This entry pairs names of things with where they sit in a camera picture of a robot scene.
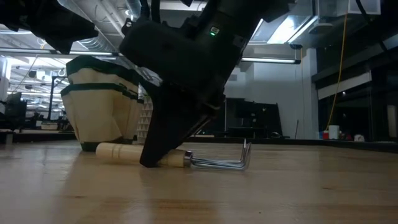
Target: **metal prong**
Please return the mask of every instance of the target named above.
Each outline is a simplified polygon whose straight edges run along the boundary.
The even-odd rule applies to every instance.
[[[221,161],[192,158],[192,166],[224,170],[246,170],[250,164],[251,143],[243,145],[240,161]]]

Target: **wall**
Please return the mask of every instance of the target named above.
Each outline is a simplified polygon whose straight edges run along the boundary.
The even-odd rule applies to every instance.
[[[243,57],[295,59],[297,53],[287,44],[248,45]]]
[[[311,76],[317,72],[316,51],[309,49],[301,65],[254,63],[245,73],[237,73],[239,82],[227,82],[229,98],[279,105],[284,136],[297,139],[318,138],[318,97]]]
[[[225,85],[224,94],[227,98],[245,98],[246,89],[246,73],[241,72],[239,68],[232,71],[232,75],[236,75],[236,81],[228,80]]]

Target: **desk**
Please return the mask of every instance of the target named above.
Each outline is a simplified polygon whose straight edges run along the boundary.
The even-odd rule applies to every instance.
[[[186,143],[238,158],[240,144]],[[253,145],[246,172],[146,169],[84,153],[76,141],[0,146],[8,223],[398,223],[398,155]]]

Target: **wooden handle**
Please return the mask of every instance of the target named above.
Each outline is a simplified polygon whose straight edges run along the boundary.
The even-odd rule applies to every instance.
[[[117,161],[139,162],[143,146],[133,146],[125,144],[101,143],[96,150],[96,156],[101,159],[113,159]],[[162,166],[186,167],[184,159],[186,151],[171,150],[159,162]]]

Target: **green stripe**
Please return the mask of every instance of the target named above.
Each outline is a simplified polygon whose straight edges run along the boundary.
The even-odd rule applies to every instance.
[[[134,91],[129,91],[123,86],[117,85],[115,83],[84,83],[84,84],[74,84],[68,85],[63,90],[61,90],[61,96],[68,95],[71,91],[85,91],[85,90],[115,90],[121,92],[124,96],[137,100],[138,103],[144,104],[144,100],[138,99],[137,93]]]
[[[82,68],[91,68],[105,74],[115,74],[138,86],[141,76],[135,70],[129,70],[121,65],[105,62],[92,56],[79,56],[67,63],[67,75],[74,74]]]

